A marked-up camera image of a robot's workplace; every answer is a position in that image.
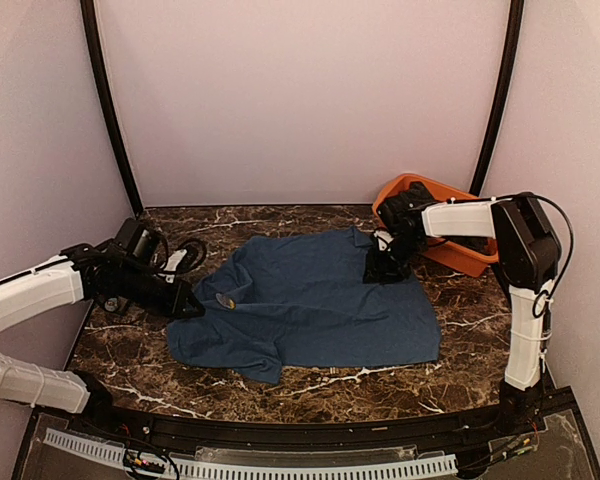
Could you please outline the round yellow grey brooch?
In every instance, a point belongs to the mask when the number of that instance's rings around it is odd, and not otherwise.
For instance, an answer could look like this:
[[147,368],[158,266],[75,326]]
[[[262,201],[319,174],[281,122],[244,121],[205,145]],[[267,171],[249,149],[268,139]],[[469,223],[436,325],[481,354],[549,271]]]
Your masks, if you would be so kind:
[[217,293],[216,301],[224,308],[233,310],[236,308],[236,302],[228,295]]

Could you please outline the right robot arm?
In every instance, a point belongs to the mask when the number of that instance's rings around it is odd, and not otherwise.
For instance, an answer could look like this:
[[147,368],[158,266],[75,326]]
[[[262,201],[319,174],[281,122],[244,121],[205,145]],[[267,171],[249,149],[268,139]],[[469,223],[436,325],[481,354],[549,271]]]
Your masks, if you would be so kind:
[[416,254],[452,237],[489,238],[497,245],[511,298],[511,340],[504,383],[521,392],[536,386],[551,337],[551,304],[573,253],[564,251],[543,207],[531,192],[491,198],[437,200],[418,182],[382,200],[374,211],[383,226],[371,235],[367,283],[395,283],[411,273]]

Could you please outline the blue t-shirt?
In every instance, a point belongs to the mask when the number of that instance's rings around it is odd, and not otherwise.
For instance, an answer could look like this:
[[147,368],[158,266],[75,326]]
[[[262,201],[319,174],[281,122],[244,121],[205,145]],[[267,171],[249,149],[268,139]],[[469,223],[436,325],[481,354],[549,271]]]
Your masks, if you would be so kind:
[[[415,277],[365,284],[372,241],[355,227],[256,236],[197,284],[203,317],[167,327],[178,362],[230,368],[276,384],[285,366],[386,367],[435,362],[441,330]],[[216,301],[226,294],[233,310]]]

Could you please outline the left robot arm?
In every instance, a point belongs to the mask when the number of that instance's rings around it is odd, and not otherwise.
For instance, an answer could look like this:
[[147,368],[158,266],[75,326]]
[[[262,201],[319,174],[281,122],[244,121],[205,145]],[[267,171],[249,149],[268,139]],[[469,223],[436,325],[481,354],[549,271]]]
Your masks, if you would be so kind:
[[[163,234],[126,219],[116,236],[81,243],[49,260],[0,280],[0,333],[53,309],[92,301],[116,310],[123,299],[158,316],[199,317],[203,305],[185,274],[198,268],[206,244],[191,238],[171,251]],[[0,353],[0,400],[81,414],[100,436],[121,427],[112,396],[93,375],[60,371]]]

